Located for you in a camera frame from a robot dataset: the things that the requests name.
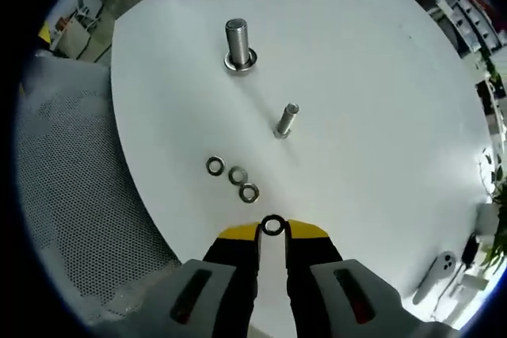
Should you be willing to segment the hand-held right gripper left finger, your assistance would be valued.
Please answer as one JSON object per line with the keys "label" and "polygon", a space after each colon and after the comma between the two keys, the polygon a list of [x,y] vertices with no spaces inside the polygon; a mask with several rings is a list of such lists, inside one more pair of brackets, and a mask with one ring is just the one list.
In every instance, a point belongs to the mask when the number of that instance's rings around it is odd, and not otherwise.
{"label": "hand-held right gripper left finger", "polygon": [[140,337],[245,337],[257,297],[259,222],[226,228],[202,260],[189,260],[148,293]]}

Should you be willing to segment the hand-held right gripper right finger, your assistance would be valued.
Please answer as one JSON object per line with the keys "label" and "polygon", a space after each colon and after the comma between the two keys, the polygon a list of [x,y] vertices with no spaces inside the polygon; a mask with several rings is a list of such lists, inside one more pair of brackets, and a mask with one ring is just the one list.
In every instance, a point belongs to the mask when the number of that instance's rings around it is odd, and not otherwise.
{"label": "hand-held right gripper right finger", "polygon": [[289,219],[287,292],[299,337],[453,337],[455,329],[424,322],[400,294],[358,260],[341,257],[327,232]]}

